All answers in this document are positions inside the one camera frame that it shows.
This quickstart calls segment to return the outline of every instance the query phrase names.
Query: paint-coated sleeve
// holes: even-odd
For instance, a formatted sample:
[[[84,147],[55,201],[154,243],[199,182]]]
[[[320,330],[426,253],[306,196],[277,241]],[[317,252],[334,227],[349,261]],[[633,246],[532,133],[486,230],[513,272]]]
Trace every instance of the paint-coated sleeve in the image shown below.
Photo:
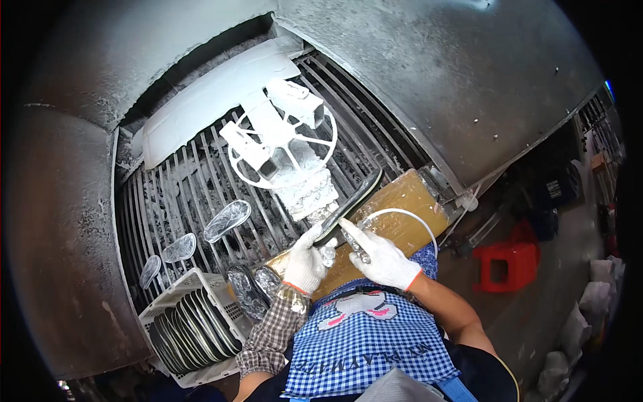
[[[252,328],[237,355],[240,378],[255,371],[277,375],[284,369],[288,341],[305,323],[309,306],[308,297],[291,286],[279,285],[272,306],[264,319]]]

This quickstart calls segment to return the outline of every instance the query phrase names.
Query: wooden board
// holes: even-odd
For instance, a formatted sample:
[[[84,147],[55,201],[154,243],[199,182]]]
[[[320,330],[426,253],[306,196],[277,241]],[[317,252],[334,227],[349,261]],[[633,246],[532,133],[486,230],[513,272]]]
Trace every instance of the wooden board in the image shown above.
[[[436,206],[434,198],[426,190],[422,179],[414,169],[408,170],[376,192],[350,220],[356,223],[373,212],[385,208],[401,208],[413,212],[429,225],[435,236],[442,233],[448,225],[446,215],[439,205]],[[431,241],[431,236],[420,222],[400,213],[380,215],[374,219],[370,229],[382,237],[391,239],[407,257]],[[330,268],[319,289],[312,296],[313,300],[328,295],[333,289],[350,280],[364,276],[349,261],[351,251],[348,244],[337,249],[335,265]],[[288,264],[288,251],[273,257],[266,264],[283,275]]]

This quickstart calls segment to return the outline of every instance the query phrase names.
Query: worker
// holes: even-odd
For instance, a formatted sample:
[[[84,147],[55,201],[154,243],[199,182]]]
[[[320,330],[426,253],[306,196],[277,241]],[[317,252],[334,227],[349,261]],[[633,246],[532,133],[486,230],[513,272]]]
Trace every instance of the worker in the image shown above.
[[[429,278],[392,241],[346,219],[340,226],[370,256],[367,264],[349,255],[366,278],[309,309],[327,268],[312,246],[321,226],[303,234],[270,309],[237,356],[235,401],[519,400],[516,380],[463,298]],[[432,245],[425,249],[425,265],[437,269]]]

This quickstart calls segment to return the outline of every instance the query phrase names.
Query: hand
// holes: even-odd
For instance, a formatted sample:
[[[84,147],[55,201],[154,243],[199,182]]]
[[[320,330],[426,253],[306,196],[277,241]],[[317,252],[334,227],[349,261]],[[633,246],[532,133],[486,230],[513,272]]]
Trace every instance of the hand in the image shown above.
[[[284,283],[306,295],[317,290],[328,272],[319,250],[312,246],[321,234],[322,225],[316,224],[297,240],[288,255]]]
[[[340,219],[340,226],[368,253],[370,264],[365,264],[357,253],[349,254],[350,261],[364,276],[380,285],[408,290],[411,283],[422,273],[417,262],[408,260],[402,250],[384,237],[368,230],[361,231],[350,221]]]

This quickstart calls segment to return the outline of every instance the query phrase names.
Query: pink face print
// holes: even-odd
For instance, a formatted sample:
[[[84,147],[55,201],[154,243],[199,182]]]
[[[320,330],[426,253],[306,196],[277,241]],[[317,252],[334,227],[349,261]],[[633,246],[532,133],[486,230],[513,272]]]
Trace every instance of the pink face print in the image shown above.
[[[332,329],[348,320],[353,314],[364,313],[376,320],[390,320],[397,315],[397,306],[386,303],[386,293],[356,293],[335,301],[337,315],[326,318],[317,325],[319,331]]]

